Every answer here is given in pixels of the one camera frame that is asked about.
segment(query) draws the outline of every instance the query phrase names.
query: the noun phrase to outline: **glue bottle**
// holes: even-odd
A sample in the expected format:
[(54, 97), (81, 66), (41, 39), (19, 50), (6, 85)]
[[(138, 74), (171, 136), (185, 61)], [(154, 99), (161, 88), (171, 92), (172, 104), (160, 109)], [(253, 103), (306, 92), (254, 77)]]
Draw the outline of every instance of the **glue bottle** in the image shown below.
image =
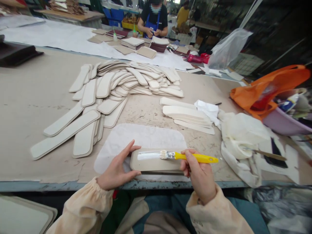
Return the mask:
[(113, 36), (113, 39), (114, 39), (114, 41), (118, 41), (117, 35), (116, 35), (116, 33), (115, 33), (115, 29), (113, 28), (113, 30), (114, 30), (114, 36)]
[(137, 38), (137, 32), (136, 32), (136, 25), (133, 24), (133, 33), (132, 33), (132, 37)]

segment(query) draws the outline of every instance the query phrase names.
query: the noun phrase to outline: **orange bag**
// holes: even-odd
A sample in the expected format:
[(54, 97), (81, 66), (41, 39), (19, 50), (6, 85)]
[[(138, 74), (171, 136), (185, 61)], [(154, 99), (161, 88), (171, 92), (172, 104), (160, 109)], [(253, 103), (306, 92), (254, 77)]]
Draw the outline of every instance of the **orange bag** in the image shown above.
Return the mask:
[[(251, 86), (237, 87), (231, 90), (231, 98), (254, 118), (263, 120), (277, 104), (273, 98), (281, 92), (294, 89), (310, 77), (310, 71), (303, 65), (290, 65), (267, 74), (251, 83)], [(256, 110), (255, 106), (263, 98), (264, 108)]]

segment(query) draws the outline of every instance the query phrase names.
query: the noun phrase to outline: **face mask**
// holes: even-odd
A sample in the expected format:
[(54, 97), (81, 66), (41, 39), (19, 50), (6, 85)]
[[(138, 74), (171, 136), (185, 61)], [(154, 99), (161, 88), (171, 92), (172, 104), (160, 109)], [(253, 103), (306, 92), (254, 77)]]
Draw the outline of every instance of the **face mask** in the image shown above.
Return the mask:
[(152, 12), (153, 12), (154, 14), (157, 14), (157, 13), (160, 11), (160, 8), (155, 8), (155, 7), (153, 7), (152, 5), (150, 6), (150, 8), (152, 9)]

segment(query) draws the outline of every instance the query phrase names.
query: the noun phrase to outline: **brush bristles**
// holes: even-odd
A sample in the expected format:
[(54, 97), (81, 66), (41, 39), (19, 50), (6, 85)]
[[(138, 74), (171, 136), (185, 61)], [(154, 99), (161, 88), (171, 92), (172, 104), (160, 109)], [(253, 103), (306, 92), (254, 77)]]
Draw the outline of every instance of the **brush bristles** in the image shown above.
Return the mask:
[(167, 159), (167, 151), (166, 150), (161, 150), (160, 151), (160, 159)]

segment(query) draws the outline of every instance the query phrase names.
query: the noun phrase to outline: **black shirt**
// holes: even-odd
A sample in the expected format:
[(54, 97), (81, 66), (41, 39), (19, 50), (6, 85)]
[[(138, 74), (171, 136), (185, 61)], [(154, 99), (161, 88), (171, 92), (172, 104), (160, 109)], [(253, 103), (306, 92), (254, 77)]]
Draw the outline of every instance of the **black shirt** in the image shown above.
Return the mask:
[[(167, 8), (164, 4), (162, 4), (161, 10), (159, 12), (160, 16), (159, 16), (159, 25), (158, 25), (158, 29), (163, 30), (165, 27), (168, 27), (168, 18), (167, 18)], [(148, 2), (145, 4), (142, 14), (141, 14), (141, 18), (143, 20), (143, 22), (145, 23), (147, 20), (147, 17), (149, 18), (149, 21), (152, 24), (156, 24), (157, 25), (157, 19), (158, 19), (158, 14), (154, 14), (150, 8), (150, 4), (148, 4)]]

